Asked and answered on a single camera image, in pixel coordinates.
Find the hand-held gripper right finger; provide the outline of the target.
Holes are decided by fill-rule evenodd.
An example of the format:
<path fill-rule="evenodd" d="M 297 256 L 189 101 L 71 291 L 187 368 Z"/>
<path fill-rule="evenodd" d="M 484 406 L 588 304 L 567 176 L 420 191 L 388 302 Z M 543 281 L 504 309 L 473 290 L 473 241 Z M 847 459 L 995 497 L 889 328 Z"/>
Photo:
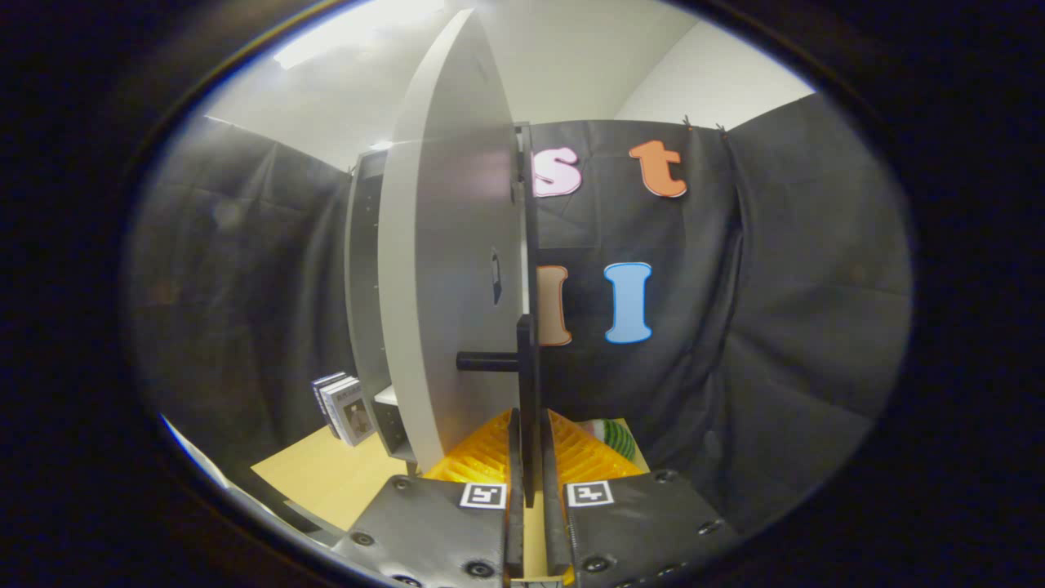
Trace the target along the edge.
<path fill-rule="evenodd" d="M 739 545 L 680 473 L 643 471 L 556 411 L 539 430 L 545 562 L 565 587 L 676 587 Z"/>

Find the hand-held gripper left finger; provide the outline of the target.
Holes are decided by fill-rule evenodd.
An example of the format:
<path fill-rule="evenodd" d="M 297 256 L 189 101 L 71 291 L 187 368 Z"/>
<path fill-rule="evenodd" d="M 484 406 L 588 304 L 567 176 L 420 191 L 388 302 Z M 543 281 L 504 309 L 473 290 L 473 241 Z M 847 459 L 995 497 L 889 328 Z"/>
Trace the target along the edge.
<path fill-rule="evenodd" d="M 333 554 L 413 587 L 507 587 L 522 574 L 518 422 L 503 411 L 425 475 L 389 477 Z"/>

